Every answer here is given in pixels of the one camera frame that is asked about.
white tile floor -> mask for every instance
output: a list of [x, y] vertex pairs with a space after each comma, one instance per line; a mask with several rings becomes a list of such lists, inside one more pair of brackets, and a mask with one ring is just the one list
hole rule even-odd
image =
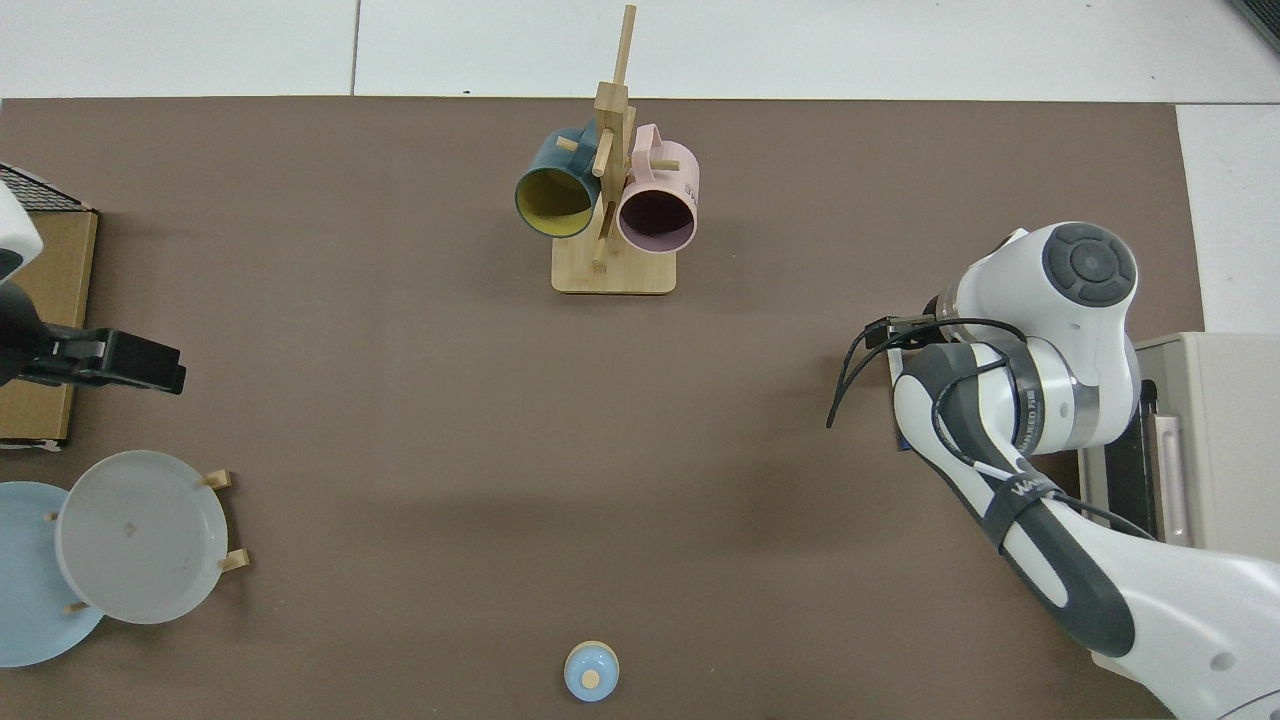
[[[1280, 333], [1280, 54], [1225, 0], [639, 0], [636, 97], [1179, 105], [1206, 328]], [[0, 3], [0, 97], [589, 97], [620, 0]]]

black cable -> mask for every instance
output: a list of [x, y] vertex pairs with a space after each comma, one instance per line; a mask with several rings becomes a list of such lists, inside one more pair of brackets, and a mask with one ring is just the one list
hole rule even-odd
[[959, 447], [956, 447], [956, 445], [951, 442], [951, 438], [948, 437], [950, 433], [942, 429], [942, 404], [946, 402], [947, 396], [951, 395], [951, 391], [955, 389], [956, 386], [959, 386], [964, 380], [968, 380], [970, 378], [977, 378], [978, 375], [986, 373], [987, 370], [995, 370], [996, 368], [1005, 368], [1009, 365], [1007, 355], [1005, 355], [1004, 352], [1001, 352], [995, 347], [992, 347], [992, 350], [1000, 354], [1000, 360], [992, 360], [986, 365], [978, 365], [973, 370], [969, 370], [968, 373], [942, 386], [942, 391], [938, 392], [938, 398], [933, 402], [933, 406], [929, 407], [929, 420], [933, 423], [933, 434], [938, 436], [938, 441], [942, 443], [942, 447], [947, 448], [947, 452], [950, 452], [956, 460], [964, 462], [965, 465], [973, 465], [974, 459], [969, 457]]
[[1156, 539], [1156, 538], [1151, 537], [1151, 533], [1148, 533], [1147, 530], [1144, 530], [1144, 529], [1139, 528], [1138, 525], [1130, 523], [1128, 519], [1121, 518], [1120, 515], [1116, 515], [1115, 512], [1111, 512], [1110, 510], [1103, 510], [1101, 507], [1094, 507], [1094, 506], [1089, 505], [1088, 502], [1084, 502], [1083, 500], [1078, 500], [1075, 497], [1071, 497], [1071, 496], [1069, 496], [1066, 493], [1061, 493], [1061, 492], [1055, 492], [1051, 497], [1053, 500], [1061, 502], [1062, 505], [1066, 505], [1068, 507], [1074, 507], [1075, 510], [1082, 510], [1084, 512], [1088, 512], [1089, 515], [1097, 515], [1098, 518], [1102, 518], [1107, 523], [1111, 523], [1111, 529], [1112, 530], [1121, 532], [1121, 533], [1124, 533], [1126, 536], [1134, 536], [1134, 537], [1143, 538], [1143, 539], [1149, 539], [1149, 541]]
[[[1002, 323], [1000, 320], [988, 320], [986, 318], [946, 318], [946, 319], [942, 319], [942, 320], [933, 320], [932, 323], [925, 323], [923, 325], [916, 325], [916, 327], [914, 327], [914, 328], [911, 328], [909, 331], [904, 331], [904, 332], [901, 332], [901, 333], [899, 333], [899, 334], [896, 334], [896, 336], [886, 340], [884, 342], [877, 345], [867, 355], [863, 356], [863, 359], [858, 363], [858, 365], [854, 366], [852, 372], [849, 373], [847, 377], [846, 377], [845, 368], [847, 368], [847, 361], [852, 357], [854, 350], [856, 348], [858, 342], [860, 342], [860, 340], [855, 340], [854, 345], [850, 346], [850, 348], [849, 348], [849, 354], [845, 356], [846, 365], [841, 368], [840, 378], [836, 382], [836, 395], [835, 395], [835, 397], [832, 397], [832, 400], [831, 400], [831, 410], [827, 413], [827, 428], [829, 429], [836, 423], [836, 411], [840, 410], [840, 404], [845, 400], [845, 393], [847, 393], [849, 388], [852, 387], [854, 380], [858, 378], [858, 374], [861, 373], [863, 369], [867, 365], [869, 365], [870, 361], [877, 355], [879, 355], [881, 352], [884, 352], [886, 350], [890, 350], [890, 348], [892, 348], [895, 346], [905, 345], [906, 342], [909, 342], [909, 341], [911, 341], [911, 340], [914, 340], [914, 338], [916, 338], [916, 337], [919, 337], [922, 334], [925, 334], [925, 333], [928, 333], [931, 331], [936, 331], [936, 329], [938, 329], [941, 327], [946, 327], [946, 325], [987, 325], [987, 327], [1002, 329], [1002, 331], [1005, 331], [1007, 333], [1011, 333], [1018, 340], [1020, 340], [1023, 342], [1027, 342], [1027, 336], [1023, 334], [1023, 332], [1020, 329], [1018, 329], [1016, 327], [1014, 327], [1014, 325], [1011, 325], [1009, 323]], [[865, 333], [867, 333], [867, 331], [863, 331], [863, 333], [859, 334], [859, 338], [864, 337]]]
[[840, 364], [840, 377], [836, 378], [837, 393], [840, 392], [840, 387], [845, 384], [845, 373], [849, 372], [849, 361], [854, 359], [854, 352], [858, 350], [858, 345], [863, 342], [864, 337], [867, 337], [867, 332], [877, 327], [878, 324], [879, 323], [877, 322], [863, 328], [863, 332], [858, 333], [858, 337], [854, 338], [854, 342], [849, 345], [849, 352], [845, 354], [845, 361]]

tile grout line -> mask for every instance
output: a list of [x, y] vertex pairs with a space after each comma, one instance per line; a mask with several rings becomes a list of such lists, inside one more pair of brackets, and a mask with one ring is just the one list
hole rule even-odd
[[362, 0], [356, 0], [356, 32], [351, 38], [351, 91], [348, 95], [356, 94], [356, 63], [360, 59], [360, 4]]

mug handle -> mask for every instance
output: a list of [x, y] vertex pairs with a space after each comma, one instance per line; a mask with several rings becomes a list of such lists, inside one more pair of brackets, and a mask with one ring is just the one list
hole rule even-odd
[[577, 137], [571, 137], [570, 140], [577, 141], [577, 150], [568, 159], [567, 170], [576, 176], [588, 176], [591, 172], [591, 164], [595, 163], [595, 149], [600, 143], [599, 138], [595, 137], [595, 118], [588, 120], [586, 127], [579, 131]]
[[635, 173], [636, 182], [654, 182], [649, 152], [660, 146], [662, 136], [658, 135], [658, 126], [649, 123], [636, 128], [636, 146], [631, 151], [631, 172]]

dark teal mug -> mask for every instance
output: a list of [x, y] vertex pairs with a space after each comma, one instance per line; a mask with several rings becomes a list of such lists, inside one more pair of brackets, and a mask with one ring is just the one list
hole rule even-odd
[[[516, 183], [516, 210], [529, 227], [550, 237], [572, 237], [591, 223], [600, 196], [600, 178], [591, 174], [595, 135], [593, 119], [584, 128], [562, 128], [543, 141]], [[562, 137], [577, 147], [562, 147]]]

